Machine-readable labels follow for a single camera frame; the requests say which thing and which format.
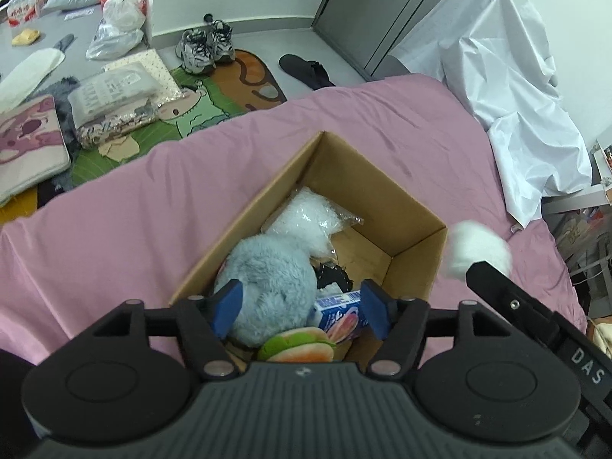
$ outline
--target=hamburger plush toy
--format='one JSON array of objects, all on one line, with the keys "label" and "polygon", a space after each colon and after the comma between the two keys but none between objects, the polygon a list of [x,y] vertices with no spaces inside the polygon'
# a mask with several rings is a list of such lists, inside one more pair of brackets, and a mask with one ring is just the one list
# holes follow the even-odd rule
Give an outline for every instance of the hamburger plush toy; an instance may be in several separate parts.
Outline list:
[{"label": "hamburger plush toy", "polygon": [[259,349],[257,359],[268,362],[331,362],[335,346],[320,328],[297,328],[271,337]]}]

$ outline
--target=cartoon rug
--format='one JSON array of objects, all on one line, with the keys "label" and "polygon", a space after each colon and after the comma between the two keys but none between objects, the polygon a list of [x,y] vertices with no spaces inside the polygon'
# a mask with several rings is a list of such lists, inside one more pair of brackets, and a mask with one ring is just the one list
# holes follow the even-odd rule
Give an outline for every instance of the cartoon rug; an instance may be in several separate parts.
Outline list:
[{"label": "cartoon rug", "polygon": [[[236,51],[234,63],[219,65],[209,76],[189,75],[181,68],[171,74],[179,86],[189,89],[187,96],[162,108],[157,122],[103,148],[80,150],[67,174],[74,187],[146,155],[158,143],[180,140],[232,117],[269,109],[287,100],[265,64],[244,50]],[[0,208],[0,225],[31,215],[56,194],[50,181],[25,191]]]}]

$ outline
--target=white sheet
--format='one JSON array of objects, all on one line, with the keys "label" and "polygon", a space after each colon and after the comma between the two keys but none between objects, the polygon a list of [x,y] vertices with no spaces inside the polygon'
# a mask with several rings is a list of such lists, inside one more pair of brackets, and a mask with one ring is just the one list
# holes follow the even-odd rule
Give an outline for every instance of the white sheet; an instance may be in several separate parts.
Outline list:
[{"label": "white sheet", "polygon": [[507,211],[591,184],[582,135],[561,107],[544,23],[528,0],[441,0],[391,55],[439,79],[488,131]]}]

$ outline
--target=cabinet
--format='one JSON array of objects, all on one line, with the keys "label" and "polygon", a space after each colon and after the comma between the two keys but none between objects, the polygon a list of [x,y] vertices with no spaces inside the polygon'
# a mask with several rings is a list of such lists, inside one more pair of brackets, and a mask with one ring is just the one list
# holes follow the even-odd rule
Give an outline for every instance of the cabinet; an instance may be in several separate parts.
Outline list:
[{"label": "cabinet", "polygon": [[367,79],[440,0],[323,0],[314,30]]}]

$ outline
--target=open cardboard box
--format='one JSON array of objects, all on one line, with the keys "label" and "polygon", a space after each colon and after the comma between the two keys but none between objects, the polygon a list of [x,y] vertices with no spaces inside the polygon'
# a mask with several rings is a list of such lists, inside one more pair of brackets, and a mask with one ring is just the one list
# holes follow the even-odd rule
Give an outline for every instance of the open cardboard box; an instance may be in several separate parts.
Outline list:
[{"label": "open cardboard box", "polygon": [[[356,288],[371,278],[393,298],[428,299],[446,226],[341,137],[323,132],[308,141],[252,200],[195,265],[171,303],[212,291],[225,257],[241,239],[259,233],[268,216],[301,185],[364,219],[363,225],[332,237],[339,263]],[[365,369],[380,345],[366,329],[350,347],[344,347],[348,348],[344,360]]]}]

